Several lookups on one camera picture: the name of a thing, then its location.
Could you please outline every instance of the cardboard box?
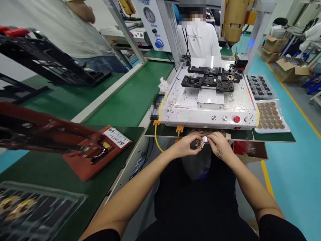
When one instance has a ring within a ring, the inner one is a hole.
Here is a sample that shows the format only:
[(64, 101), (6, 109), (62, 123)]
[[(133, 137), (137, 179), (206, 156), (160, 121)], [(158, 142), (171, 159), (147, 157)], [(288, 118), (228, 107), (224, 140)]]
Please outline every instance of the cardboard box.
[(267, 63), (275, 63), (279, 59), (280, 53), (271, 52), (265, 48), (262, 48), (261, 59)]
[[(234, 150), (234, 146), (237, 145), (237, 143), (242, 143), (241, 141), (235, 141), (233, 144), (233, 150)], [(244, 164), (248, 164), (251, 162), (258, 162), (258, 161), (262, 161), (262, 160), (268, 160), (268, 154), (266, 152), (266, 148), (265, 148), (265, 143), (264, 142), (251, 142), (252, 146), (254, 147), (255, 151), (254, 154), (252, 156), (248, 156), (248, 155), (241, 155), (235, 152), (235, 154), (237, 155), (237, 157), (244, 163)]]
[(274, 74), (282, 83), (297, 82), (301, 76), (308, 76), (310, 72), (308, 67), (295, 66), (284, 58), (278, 60), (277, 64)]
[(266, 41), (264, 43), (263, 48), (267, 49), (270, 52), (280, 52), (284, 46), (284, 44), (287, 42), (286, 38), (275, 38), (271, 35), (265, 36)]

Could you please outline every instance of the blue knob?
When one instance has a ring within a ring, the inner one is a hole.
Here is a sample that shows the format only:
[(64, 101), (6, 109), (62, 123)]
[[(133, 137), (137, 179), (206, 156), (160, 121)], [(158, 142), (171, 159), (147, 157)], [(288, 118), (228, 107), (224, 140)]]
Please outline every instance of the blue knob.
[(155, 42), (155, 46), (156, 46), (156, 48), (160, 49), (161, 47), (164, 46), (164, 43), (163, 43), (162, 40), (157, 39), (156, 42)]

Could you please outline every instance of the tattoo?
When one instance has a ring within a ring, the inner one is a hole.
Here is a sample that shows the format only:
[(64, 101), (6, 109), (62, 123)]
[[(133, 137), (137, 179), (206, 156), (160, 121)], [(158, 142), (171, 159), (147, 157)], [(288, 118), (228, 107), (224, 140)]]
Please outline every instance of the tattoo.
[(222, 158), (223, 158), (223, 157), (222, 157), (223, 153), (222, 153), (222, 151), (221, 151), (221, 149), (220, 149), (219, 146), (218, 146), (218, 148), (217, 148), (216, 155), (217, 155), (217, 157), (218, 157), (219, 159), (222, 159)]

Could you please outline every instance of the white t-shirt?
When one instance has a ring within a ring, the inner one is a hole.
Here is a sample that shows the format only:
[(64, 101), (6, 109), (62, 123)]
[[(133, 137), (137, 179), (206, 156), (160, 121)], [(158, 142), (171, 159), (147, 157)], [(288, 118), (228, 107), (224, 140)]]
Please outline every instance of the white t-shirt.
[(321, 36), (321, 23), (317, 23), (310, 29), (305, 31), (305, 36), (307, 37), (306, 40), (300, 44), (299, 49), (303, 51), (308, 45), (311, 40), (319, 40)]
[(59, 49), (74, 58), (113, 56), (113, 49), (94, 26), (84, 22), (65, 2), (70, 0), (13, 0)]
[(182, 47), (183, 54), (187, 51), (185, 29), (187, 32), (188, 49), (191, 57), (206, 58), (206, 56), (215, 56), (221, 60), (220, 46), (215, 31), (215, 27), (205, 22), (192, 22), (192, 25), (178, 25), (178, 35)]

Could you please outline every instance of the label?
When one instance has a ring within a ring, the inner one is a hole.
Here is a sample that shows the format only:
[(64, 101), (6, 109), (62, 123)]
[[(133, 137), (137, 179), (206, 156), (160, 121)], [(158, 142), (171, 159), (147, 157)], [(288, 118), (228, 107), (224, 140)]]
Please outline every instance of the label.
[(127, 137), (121, 134), (115, 128), (109, 128), (104, 132), (104, 134), (112, 140), (119, 148), (123, 148), (127, 143), (131, 142)]

